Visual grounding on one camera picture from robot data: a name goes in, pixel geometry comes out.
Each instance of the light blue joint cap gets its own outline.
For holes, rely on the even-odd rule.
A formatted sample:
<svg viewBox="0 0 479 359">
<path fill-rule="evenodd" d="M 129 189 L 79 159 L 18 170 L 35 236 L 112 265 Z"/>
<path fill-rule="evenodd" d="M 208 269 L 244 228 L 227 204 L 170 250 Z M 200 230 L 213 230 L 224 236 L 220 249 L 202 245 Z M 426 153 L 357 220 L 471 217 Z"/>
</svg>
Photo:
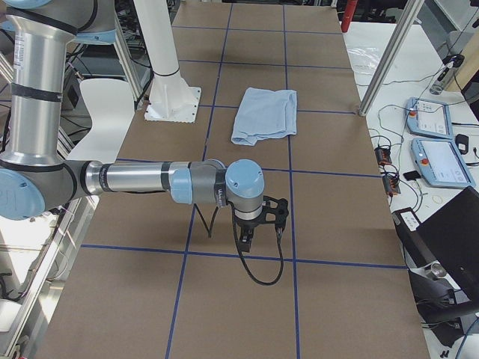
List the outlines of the light blue joint cap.
<svg viewBox="0 0 479 359">
<path fill-rule="evenodd" d="M 192 204 L 192 175 L 188 168 L 181 168 L 173 172 L 171 175 L 170 187 L 171 197 L 176 203 Z"/>
<path fill-rule="evenodd" d="M 21 220 L 45 212 L 45 200 L 29 179 L 17 172 L 0 168 L 0 215 Z"/>
<path fill-rule="evenodd" d="M 256 198 L 264 191 L 263 171 L 251 159 L 240 159 L 226 170 L 226 185 L 238 197 Z"/>
<path fill-rule="evenodd" d="M 17 7 L 19 9 L 35 9 L 44 6 L 51 2 L 51 0 L 4 0 L 7 5 Z"/>
<path fill-rule="evenodd" d="M 1 28 L 3 28 L 5 31 L 15 32 L 15 26 L 13 26 L 10 20 L 4 21 L 1 24 Z"/>
<path fill-rule="evenodd" d="M 116 41 L 115 30 L 102 32 L 81 32 L 76 35 L 73 42 L 85 45 L 112 45 Z"/>
</svg>

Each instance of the cardboard table surface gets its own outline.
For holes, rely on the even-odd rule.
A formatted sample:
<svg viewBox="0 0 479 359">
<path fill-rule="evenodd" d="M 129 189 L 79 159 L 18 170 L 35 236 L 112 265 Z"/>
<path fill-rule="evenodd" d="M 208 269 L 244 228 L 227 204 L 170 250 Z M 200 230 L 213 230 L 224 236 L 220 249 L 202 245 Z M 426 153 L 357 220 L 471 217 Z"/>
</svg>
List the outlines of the cardboard table surface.
<svg viewBox="0 0 479 359">
<path fill-rule="evenodd" d="M 428 358 L 335 10 L 182 2 L 173 32 L 197 119 L 137 113 L 119 160 L 257 161 L 290 201 L 283 277 L 248 278 L 228 209 L 208 239 L 167 194 L 104 194 L 36 358 Z M 247 87 L 296 90 L 297 135 L 232 144 Z M 275 276 L 272 228 L 250 254 Z"/>
</svg>

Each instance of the plastic bag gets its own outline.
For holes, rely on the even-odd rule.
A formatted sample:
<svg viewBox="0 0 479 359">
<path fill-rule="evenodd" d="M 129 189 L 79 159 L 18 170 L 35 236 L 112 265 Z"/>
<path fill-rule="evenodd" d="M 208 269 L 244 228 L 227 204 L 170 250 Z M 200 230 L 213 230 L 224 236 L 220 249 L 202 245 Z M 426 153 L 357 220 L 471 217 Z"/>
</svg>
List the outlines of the plastic bag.
<svg viewBox="0 0 479 359">
<path fill-rule="evenodd" d="M 381 53 L 376 47 L 353 47 L 349 48 L 347 53 L 350 57 L 353 71 L 364 75 L 373 75 L 381 59 Z"/>
</svg>

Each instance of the white label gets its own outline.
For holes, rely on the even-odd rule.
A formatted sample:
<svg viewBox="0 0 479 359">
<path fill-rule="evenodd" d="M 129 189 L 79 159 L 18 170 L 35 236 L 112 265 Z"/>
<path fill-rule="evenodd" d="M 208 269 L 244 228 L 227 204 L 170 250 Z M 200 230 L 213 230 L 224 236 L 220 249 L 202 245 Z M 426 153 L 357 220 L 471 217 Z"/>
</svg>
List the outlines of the white label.
<svg viewBox="0 0 479 359">
<path fill-rule="evenodd" d="M 404 223 L 406 223 L 411 232 L 414 232 L 419 227 L 419 222 L 412 212 L 401 213 L 401 217 L 403 217 Z"/>
<path fill-rule="evenodd" d="M 15 36 L 15 57 L 13 59 L 13 68 L 15 70 L 23 69 L 23 62 L 25 61 L 25 39 L 23 36 Z"/>
</svg>

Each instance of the tablet screen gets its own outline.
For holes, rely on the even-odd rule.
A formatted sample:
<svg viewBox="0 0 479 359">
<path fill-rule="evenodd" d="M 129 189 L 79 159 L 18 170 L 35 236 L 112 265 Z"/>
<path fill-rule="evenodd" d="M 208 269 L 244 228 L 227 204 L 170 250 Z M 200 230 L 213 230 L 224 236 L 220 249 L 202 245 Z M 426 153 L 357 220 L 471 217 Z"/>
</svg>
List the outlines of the tablet screen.
<svg viewBox="0 0 479 359">
<path fill-rule="evenodd" d="M 454 148 L 449 142 L 422 141 L 434 176 L 440 182 L 466 183 L 463 170 Z"/>
</svg>

